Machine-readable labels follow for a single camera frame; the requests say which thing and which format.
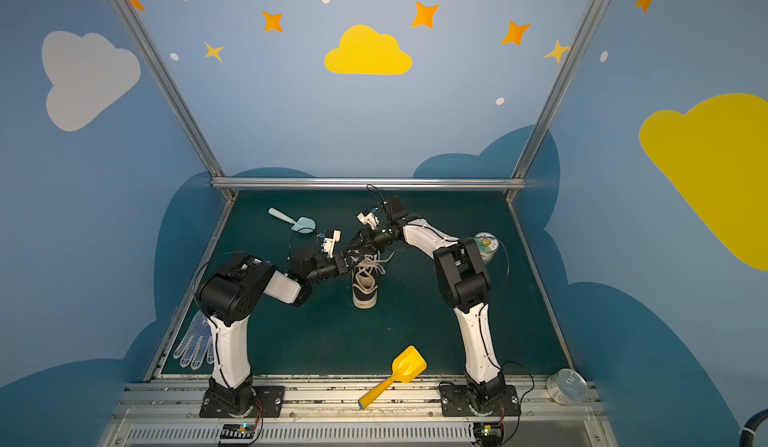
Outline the black white canvas sneaker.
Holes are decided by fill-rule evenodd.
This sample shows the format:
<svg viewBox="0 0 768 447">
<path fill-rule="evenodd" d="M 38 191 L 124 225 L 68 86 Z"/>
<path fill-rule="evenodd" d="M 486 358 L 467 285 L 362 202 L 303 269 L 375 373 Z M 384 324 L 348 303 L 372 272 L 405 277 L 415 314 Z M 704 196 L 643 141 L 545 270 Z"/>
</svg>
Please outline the black white canvas sneaker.
<svg viewBox="0 0 768 447">
<path fill-rule="evenodd" d="M 359 309 L 373 308 L 377 303 L 378 278 L 385 273 L 380 253 L 364 254 L 355 261 L 353 269 L 353 304 Z"/>
</svg>

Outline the white shoelace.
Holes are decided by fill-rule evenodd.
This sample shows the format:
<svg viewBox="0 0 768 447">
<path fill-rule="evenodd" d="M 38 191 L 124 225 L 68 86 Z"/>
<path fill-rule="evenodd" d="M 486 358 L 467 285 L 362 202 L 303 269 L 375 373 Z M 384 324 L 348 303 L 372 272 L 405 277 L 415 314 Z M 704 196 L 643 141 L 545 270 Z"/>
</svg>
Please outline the white shoelace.
<svg viewBox="0 0 768 447">
<path fill-rule="evenodd" d="M 363 290 L 371 290 L 377 285 L 379 276 L 386 273 L 385 265 L 393 255 L 381 257 L 379 252 L 364 254 L 352 269 L 353 285 Z"/>
</svg>

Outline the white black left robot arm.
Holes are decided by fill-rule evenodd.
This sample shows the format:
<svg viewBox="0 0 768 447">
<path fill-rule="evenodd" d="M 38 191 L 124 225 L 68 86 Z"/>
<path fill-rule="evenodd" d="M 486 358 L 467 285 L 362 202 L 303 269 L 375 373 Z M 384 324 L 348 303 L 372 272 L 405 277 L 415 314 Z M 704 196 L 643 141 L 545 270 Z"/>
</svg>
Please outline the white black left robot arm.
<svg viewBox="0 0 768 447">
<path fill-rule="evenodd" d="M 248 388 L 252 379 L 247 327 L 261 297 L 299 307 L 311 295 L 313 284 L 347 274 L 352 261 L 347 253 L 305 251 L 290 261 L 290 269 L 284 273 L 244 251 L 221 257 L 223 263 L 196 288 L 195 301 L 212 334 L 212 389 L 219 395 L 234 395 L 242 387 Z"/>
</svg>

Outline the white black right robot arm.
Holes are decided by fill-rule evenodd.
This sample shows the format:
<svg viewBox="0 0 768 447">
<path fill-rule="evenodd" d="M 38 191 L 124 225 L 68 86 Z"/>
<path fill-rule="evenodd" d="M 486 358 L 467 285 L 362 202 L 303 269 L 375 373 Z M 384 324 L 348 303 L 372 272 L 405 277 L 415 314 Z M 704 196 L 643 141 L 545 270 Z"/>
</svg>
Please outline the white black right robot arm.
<svg viewBox="0 0 768 447">
<path fill-rule="evenodd" d="M 491 279 L 476 241 L 450 236 L 421 217 L 397 221 L 386 229 L 363 227 L 344 252 L 352 276 L 353 304 L 376 305 L 378 277 L 386 272 L 386 246 L 402 241 L 434 262 L 441 298 L 453 310 L 465 350 L 470 399 L 485 405 L 506 391 L 501 363 L 493 348 L 488 320 Z"/>
</svg>

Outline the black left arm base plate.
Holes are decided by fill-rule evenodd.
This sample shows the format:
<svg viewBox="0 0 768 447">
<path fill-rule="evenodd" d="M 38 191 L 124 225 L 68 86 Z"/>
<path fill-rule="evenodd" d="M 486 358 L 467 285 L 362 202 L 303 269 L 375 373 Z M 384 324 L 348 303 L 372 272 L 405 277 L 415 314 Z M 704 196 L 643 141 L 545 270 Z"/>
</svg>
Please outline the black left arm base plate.
<svg viewBox="0 0 768 447">
<path fill-rule="evenodd" d="M 285 395 L 284 386 L 251 386 L 237 389 L 218 384 L 209 387 L 203 397 L 200 418 L 245 419 L 280 416 Z"/>
</svg>

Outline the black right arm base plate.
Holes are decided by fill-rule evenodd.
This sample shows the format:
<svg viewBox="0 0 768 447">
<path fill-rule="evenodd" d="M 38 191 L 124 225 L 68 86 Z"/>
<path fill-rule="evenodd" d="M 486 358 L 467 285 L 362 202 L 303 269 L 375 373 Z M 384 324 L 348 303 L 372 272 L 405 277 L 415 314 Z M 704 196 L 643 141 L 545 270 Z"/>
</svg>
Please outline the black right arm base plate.
<svg viewBox="0 0 768 447">
<path fill-rule="evenodd" d="M 507 417 L 521 413 L 520 400 L 514 386 L 506 386 L 495 400 L 479 403 L 473 403 L 466 385 L 440 382 L 437 389 L 444 417 Z"/>
</svg>

